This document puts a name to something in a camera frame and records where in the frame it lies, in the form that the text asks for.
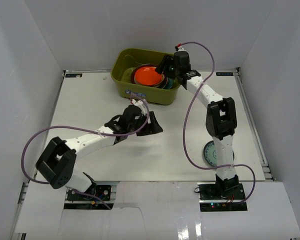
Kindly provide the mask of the cream plate with small flowers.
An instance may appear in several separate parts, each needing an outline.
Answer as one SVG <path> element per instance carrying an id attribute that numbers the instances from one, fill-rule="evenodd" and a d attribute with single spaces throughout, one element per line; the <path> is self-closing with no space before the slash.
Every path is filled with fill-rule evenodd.
<path id="1" fill-rule="evenodd" d="M 138 79 L 135 76 L 133 77 L 131 82 L 136 85 L 140 85 L 140 86 L 144 86 L 144 87 L 152 87 L 152 88 L 161 88 L 162 86 L 164 86 L 167 83 L 166 78 L 163 76 L 160 78 L 160 81 L 154 81 L 153 84 L 152 84 L 152 82 L 138 81 Z"/>

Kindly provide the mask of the orange plastic plate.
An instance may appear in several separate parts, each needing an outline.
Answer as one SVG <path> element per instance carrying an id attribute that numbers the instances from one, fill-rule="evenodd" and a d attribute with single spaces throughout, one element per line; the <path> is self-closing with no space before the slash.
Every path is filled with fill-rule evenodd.
<path id="1" fill-rule="evenodd" d="M 155 72 L 155 69 L 156 67 L 152 65 L 141 66 L 134 71 L 133 77 L 136 77 L 139 82 L 144 81 L 144 83 L 151 82 L 153 84 L 154 81 L 159 82 L 163 75 Z"/>

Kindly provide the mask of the teal scalloped plate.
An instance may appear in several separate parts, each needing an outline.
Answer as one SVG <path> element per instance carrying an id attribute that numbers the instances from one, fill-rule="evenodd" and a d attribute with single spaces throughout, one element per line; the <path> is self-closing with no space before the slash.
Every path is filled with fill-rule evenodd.
<path id="1" fill-rule="evenodd" d="M 133 72 L 133 70 L 135 69 L 135 68 L 128 68 L 127 70 L 125 70 L 124 72 L 123 72 L 123 74 L 122 74 L 122 77 L 121 77 L 121 81 L 122 82 L 124 82 L 124 83 L 130 83 L 130 84 L 133 84 L 132 82 L 131 82 L 131 74 L 132 74 L 132 72 Z M 165 85 L 165 87 L 164 88 L 161 88 L 161 89 L 165 89 L 165 90 L 170 90 L 170 89 L 172 89 L 172 88 L 174 88 L 173 87 L 173 84 L 175 83 L 175 80 L 174 79 L 171 79 L 171 78 L 168 78 L 168 77 L 166 77 L 167 78 L 167 83 L 166 83 L 166 85 Z"/>

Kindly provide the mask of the dark red rimmed plate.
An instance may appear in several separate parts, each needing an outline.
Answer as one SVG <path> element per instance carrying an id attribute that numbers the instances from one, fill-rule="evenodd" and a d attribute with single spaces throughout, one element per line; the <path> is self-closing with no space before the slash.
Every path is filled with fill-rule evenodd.
<path id="1" fill-rule="evenodd" d="M 156 68 L 153 64 L 136 67 L 131 73 L 131 83 L 145 87 L 164 88 L 168 79 L 163 74 L 157 73 Z"/>

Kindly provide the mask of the blue patterned small plate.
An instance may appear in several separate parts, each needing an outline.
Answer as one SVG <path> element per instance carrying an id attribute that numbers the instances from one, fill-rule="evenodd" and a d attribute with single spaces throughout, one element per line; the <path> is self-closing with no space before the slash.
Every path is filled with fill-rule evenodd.
<path id="1" fill-rule="evenodd" d="M 215 143 L 213 140 L 209 141 L 203 148 L 202 151 L 203 159 L 212 167 L 217 166 L 217 154 Z"/>

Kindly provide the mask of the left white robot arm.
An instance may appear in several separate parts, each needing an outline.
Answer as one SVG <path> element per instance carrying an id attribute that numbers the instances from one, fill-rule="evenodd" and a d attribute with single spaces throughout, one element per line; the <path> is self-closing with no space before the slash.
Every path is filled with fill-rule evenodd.
<path id="1" fill-rule="evenodd" d="M 79 137 L 62 140 L 52 138 L 36 162 L 36 169 L 53 189 L 67 187 L 78 191 L 89 200 L 95 196 L 95 180 L 75 169 L 76 161 L 105 147 L 126 140 L 129 134 L 148 136 L 162 133 L 153 111 L 146 113 L 143 106 L 129 105 L 97 129 Z"/>

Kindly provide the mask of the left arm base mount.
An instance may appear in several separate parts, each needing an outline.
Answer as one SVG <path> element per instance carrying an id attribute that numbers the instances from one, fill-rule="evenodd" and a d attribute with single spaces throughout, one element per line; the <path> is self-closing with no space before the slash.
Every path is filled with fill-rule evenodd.
<path id="1" fill-rule="evenodd" d="M 72 189 L 65 197 L 65 210 L 111 210 L 114 205 L 111 185 L 93 185 L 84 195 Z"/>

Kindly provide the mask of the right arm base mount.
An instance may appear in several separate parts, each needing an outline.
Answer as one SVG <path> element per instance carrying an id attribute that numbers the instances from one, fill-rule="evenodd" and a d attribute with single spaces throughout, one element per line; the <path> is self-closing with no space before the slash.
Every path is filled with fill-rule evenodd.
<path id="1" fill-rule="evenodd" d="M 212 212 L 245 212 L 248 210 L 245 191 L 240 183 L 229 192 L 221 193 L 214 183 L 198 184 L 194 189 L 198 194 L 199 207 L 202 213 Z"/>

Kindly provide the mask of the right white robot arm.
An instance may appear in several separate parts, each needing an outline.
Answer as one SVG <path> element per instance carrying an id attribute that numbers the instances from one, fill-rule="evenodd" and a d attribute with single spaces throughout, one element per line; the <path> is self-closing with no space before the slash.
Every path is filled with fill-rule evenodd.
<path id="1" fill-rule="evenodd" d="M 185 50 L 166 54 L 155 71 L 167 78 L 177 79 L 187 91 L 206 107 L 205 127 L 212 137 L 216 152 L 216 195 L 226 200 L 239 185 L 234 167 L 233 138 L 237 128 L 235 101 L 223 97 L 208 86 L 201 74 L 192 69 L 190 56 Z"/>

